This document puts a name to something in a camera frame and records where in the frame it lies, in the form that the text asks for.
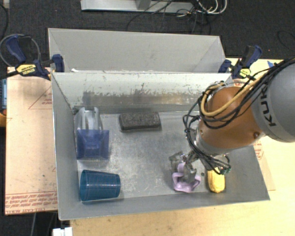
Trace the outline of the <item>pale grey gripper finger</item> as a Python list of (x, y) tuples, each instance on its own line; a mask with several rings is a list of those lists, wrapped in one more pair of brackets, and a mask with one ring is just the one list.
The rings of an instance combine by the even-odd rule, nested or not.
[(184, 167), (183, 168), (183, 181), (184, 182), (194, 182), (195, 181), (195, 177), (197, 174), (197, 170), (194, 168), (188, 168), (188, 167)]
[(184, 157), (185, 154), (182, 151), (179, 151), (169, 157), (172, 172), (178, 171), (178, 165), (184, 162)]

